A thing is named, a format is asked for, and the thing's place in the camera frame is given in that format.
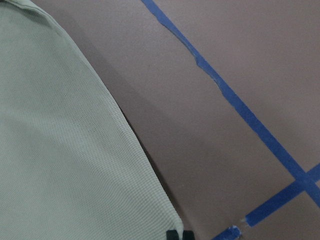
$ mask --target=tape strip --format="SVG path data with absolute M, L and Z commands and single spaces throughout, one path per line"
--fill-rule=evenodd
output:
M 209 65 L 209 63 L 200 55 L 196 48 L 179 31 L 179 29 L 169 20 L 161 9 L 152 0 L 141 0 L 148 10 L 155 15 L 158 21 L 169 29 L 192 53 L 196 64 L 203 69 L 218 85 L 225 99 L 235 108 L 239 115 L 259 136 L 270 151 L 278 158 L 282 165 L 299 182 L 299 185 L 309 194 L 313 201 L 320 207 L 320 189 L 305 173 L 302 167 L 293 159 L 269 130 L 258 120 L 254 113 L 237 96 L 237 94 L 228 86 L 228 84 L 218 75 L 218 73 Z
M 285 150 L 278 140 L 269 132 L 247 105 L 237 96 L 237 94 L 228 86 L 228 84 L 219 76 L 219 74 L 209 65 L 197 49 L 188 41 L 188 39 L 179 31 L 179 29 L 169 20 L 169 18 L 161 11 L 161 9 L 153 2 L 153 0 L 141 0 L 148 10 L 155 15 L 158 21 L 170 30 L 191 52 L 194 56 L 196 64 L 205 71 L 218 85 L 222 95 L 235 108 L 238 114 L 256 132 L 259 138 L 269 148 L 269 150 L 277 157 L 282 165 L 295 178 L 295 182 L 279 192 L 277 195 L 269 199 L 260 207 L 252 211 L 246 216 L 246 220 L 251 226 L 256 225 L 265 217 L 276 211 L 278 208 L 286 204 L 292 198 L 306 191 L 312 200 L 320 207 L 320 189 L 314 182 L 314 179 L 307 174 L 302 167 L 293 159 L 293 157 Z M 219 236 L 230 233 L 232 229 L 228 228 Z
M 320 180 L 320 164 L 312 168 L 308 173 L 308 176 L 317 182 Z M 281 208 L 283 205 L 288 203 L 290 200 L 298 196 L 304 191 L 304 188 L 298 181 L 294 181 L 282 191 L 271 197 L 269 200 L 264 202 L 262 205 L 257 207 L 255 210 L 245 216 L 245 220 L 250 227 L 257 225 L 263 219 L 268 217 L 270 214 Z
M 224 230 L 218 236 L 214 237 L 212 240 L 235 240 L 241 236 L 241 232 L 237 226 L 231 226 Z

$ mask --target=light green fabric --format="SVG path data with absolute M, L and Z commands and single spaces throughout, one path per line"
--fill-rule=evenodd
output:
M 165 240 L 183 224 L 66 32 L 0 1 L 0 240 Z

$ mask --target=gray-green cloth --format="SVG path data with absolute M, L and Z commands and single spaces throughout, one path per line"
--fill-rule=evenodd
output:
M 115 100 L 29 0 L 0 1 L 0 240 L 165 240 L 183 224 Z

